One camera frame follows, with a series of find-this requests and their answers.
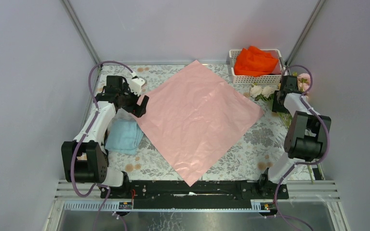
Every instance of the white wall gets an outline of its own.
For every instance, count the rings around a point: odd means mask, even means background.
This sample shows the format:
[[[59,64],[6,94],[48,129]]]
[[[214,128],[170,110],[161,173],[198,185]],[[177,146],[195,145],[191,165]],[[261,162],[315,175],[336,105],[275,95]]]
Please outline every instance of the white wall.
[[[0,231],[41,230],[92,65],[59,0],[0,1]]]
[[[293,63],[313,72],[311,103],[332,120],[325,173],[352,230],[370,230],[370,1],[327,1]]]
[[[72,0],[98,55],[124,62],[226,61],[255,45],[287,57],[317,0]]]

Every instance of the flower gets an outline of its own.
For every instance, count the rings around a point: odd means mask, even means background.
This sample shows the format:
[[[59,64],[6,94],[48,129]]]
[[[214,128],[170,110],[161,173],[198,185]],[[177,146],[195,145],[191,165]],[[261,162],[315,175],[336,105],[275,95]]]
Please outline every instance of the flower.
[[[311,83],[311,78],[310,75],[307,73],[302,73],[297,76],[297,82],[298,83],[306,83],[310,84]]]
[[[262,94],[262,91],[262,87],[255,85],[250,88],[250,96],[256,98],[258,95]]]
[[[306,83],[299,83],[299,90],[305,92],[310,86]]]
[[[271,94],[274,93],[276,89],[274,89],[273,87],[271,86],[266,86],[263,88],[263,91],[262,91],[262,95],[266,98],[269,98]]]

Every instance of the gray floor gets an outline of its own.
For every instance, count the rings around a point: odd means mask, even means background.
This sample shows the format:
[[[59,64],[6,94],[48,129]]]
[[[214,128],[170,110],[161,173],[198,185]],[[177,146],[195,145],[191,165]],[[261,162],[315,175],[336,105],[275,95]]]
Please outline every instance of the gray floor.
[[[334,230],[327,207],[319,203],[279,202],[284,215],[298,217],[314,230]],[[96,212],[64,211],[60,231],[92,231]],[[258,213],[214,212],[131,212],[124,216],[129,231],[289,231],[294,230],[281,218],[264,219]],[[310,230],[296,221],[292,224],[303,231]],[[111,212],[101,212],[97,231],[124,230],[121,220]]]

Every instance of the pink fabric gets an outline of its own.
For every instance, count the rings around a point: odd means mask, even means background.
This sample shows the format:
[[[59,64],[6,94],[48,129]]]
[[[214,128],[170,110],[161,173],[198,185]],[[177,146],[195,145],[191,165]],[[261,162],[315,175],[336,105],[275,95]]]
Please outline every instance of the pink fabric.
[[[198,61],[147,95],[138,125],[189,186],[263,115],[260,106]]]

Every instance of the white flower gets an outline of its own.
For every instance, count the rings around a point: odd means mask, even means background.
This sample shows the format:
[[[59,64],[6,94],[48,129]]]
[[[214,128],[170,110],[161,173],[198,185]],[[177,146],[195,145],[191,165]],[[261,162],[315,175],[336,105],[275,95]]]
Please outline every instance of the white flower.
[[[271,94],[274,93],[276,89],[271,86],[266,86],[263,88],[262,95],[266,98],[269,98]]]
[[[253,86],[250,88],[250,96],[256,98],[258,95],[262,94],[263,88],[260,86]]]

